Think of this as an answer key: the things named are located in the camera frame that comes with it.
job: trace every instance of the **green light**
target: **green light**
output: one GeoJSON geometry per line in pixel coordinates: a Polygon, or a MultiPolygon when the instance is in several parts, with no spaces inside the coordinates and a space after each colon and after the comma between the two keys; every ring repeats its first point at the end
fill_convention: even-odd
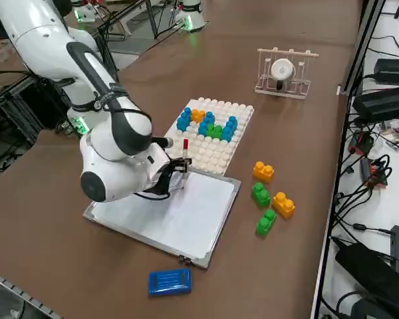
{"type": "Polygon", "coordinates": [[[190,31],[190,30],[192,30],[193,28],[194,28],[194,24],[192,23],[191,16],[188,15],[188,16],[185,18],[185,27],[184,27],[184,29],[185,29],[186,31],[190,31]]]}

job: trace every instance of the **white baseplate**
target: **white baseplate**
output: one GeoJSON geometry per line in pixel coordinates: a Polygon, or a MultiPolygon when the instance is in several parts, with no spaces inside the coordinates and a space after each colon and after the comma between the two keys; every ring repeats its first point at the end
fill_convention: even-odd
{"type": "Polygon", "coordinates": [[[230,116],[235,116],[238,121],[237,129],[230,143],[211,137],[204,137],[198,134],[200,123],[191,122],[186,132],[182,132],[176,128],[176,119],[173,125],[166,133],[166,137],[174,139],[172,148],[167,149],[167,153],[171,158],[182,156],[183,142],[187,138],[189,140],[188,156],[192,158],[192,166],[202,171],[208,171],[218,175],[224,175],[233,154],[244,135],[245,129],[254,113],[254,107],[245,104],[224,102],[211,100],[209,98],[198,98],[198,100],[190,100],[186,106],[191,110],[204,110],[213,112],[215,116],[215,125],[221,125],[223,128],[230,116]]]}

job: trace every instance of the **orange lego brick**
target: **orange lego brick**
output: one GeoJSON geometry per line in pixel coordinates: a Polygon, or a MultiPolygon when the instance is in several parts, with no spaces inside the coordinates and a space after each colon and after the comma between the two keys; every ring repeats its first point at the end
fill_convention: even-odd
{"type": "Polygon", "coordinates": [[[192,110],[192,117],[191,119],[197,123],[201,123],[205,118],[205,111],[198,111],[196,109],[192,110]]]}
{"type": "Polygon", "coordinates": [[[265,165],[262,161],[258,161],[253,170],[253,175],[266,183],[269,183],[272,179],[275,170],[270,165],[265,165]]]}
{"type": "Polygon", "coordinates": [[[295,206],[292,200],[287,199],[284,193],[279,192],[272,200],[272,206],[280,213],[285,219],[293,216],[295,206]]]}

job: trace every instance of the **blue eraser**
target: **blue eraser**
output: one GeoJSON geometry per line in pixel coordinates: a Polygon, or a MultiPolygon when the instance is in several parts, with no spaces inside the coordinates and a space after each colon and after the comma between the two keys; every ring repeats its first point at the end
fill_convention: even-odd
{"type": "Polygon", "coordinates": [[[149,295],[189,294],[192,288],[190,269],[156,271],[149,274],[149,295]]]}

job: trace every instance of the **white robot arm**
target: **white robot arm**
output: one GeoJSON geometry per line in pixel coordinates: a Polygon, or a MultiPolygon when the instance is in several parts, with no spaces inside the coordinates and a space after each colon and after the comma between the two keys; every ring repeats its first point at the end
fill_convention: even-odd
{"type": "Polygon", "coordinates": [[[84,192],[93,201],[114,201],[139,191],[167,195],[171,174],[181,166],[164,151],[172,141],[152,137],[149,115],[115,83],[89,36],[80,35],[84,40],[78,42],[77,32],[68,33],[53,1],[0,0],[0,23],[32,72],[84,83],[96,96],[96,111],[106,112],[106,119],[80,141],[84,192]]]}

